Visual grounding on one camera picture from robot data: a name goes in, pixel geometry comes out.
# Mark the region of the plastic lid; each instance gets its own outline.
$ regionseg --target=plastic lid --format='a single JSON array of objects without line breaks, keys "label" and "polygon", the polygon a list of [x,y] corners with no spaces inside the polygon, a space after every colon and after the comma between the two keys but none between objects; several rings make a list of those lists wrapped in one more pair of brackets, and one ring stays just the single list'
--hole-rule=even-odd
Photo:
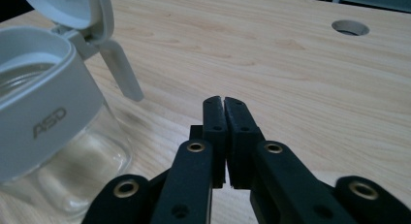
[{"label": "plastic lid", "polygon": [[111,0],[27,0],[43,16],[74,29],[88,29],[91,41],[108,39],[114,28]]}]

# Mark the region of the lid handle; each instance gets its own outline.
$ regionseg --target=lid handle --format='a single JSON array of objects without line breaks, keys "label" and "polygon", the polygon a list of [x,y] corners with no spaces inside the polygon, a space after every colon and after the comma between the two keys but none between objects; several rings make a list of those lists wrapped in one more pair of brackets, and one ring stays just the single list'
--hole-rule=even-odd
[{"label": "lid handle", "polygon": [[123,95],[134,101],[142,100],[142,89],[121,45],[109,39],[97,47]]}]

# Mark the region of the hole in table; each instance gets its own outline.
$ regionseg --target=hole in table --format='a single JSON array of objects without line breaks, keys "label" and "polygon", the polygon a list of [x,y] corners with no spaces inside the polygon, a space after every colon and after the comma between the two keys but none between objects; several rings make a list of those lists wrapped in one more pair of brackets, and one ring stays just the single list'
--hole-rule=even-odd
[{"label": "hole in table", "polygon": [[335,21],[332,28],[349,36],[362,36],[369,33],[369,28],[365,24],[347,19]]}]

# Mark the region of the wood grain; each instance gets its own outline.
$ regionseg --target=wood grain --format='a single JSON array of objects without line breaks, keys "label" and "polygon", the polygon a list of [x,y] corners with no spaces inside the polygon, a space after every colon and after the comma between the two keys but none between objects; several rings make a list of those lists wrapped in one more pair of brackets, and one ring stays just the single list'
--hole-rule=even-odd
[{"label": "wood grain", "polygon": [[[202,101],[231,96],[319,179],[364,176],[411,207],[411,15],[312,0],[111,1],[113,38],[144,100],[122,97],[100,56],[86,65],[130,138],[131,173],[168,169],[202,123]],[[342,35],[332,29],[341,19],[370,32]],[[52,26],[32,12],[0,27],[27,24]],[[2,223],[71,223],[4,193],[0,213]],[[248,193],[214,191],[212,223],[256,223]]]}]

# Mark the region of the white container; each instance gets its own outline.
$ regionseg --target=white container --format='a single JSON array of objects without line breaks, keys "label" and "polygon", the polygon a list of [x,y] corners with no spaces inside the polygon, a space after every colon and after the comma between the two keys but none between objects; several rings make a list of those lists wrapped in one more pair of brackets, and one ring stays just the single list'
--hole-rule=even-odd
[{"label": "white container", "polygon": [[124,95],[138,101],[142,92],[110,40],[110,0],[27,1],[60,24],[0,30],[0,189],[77,217],[131,160],[83,60],[100,51]]}]

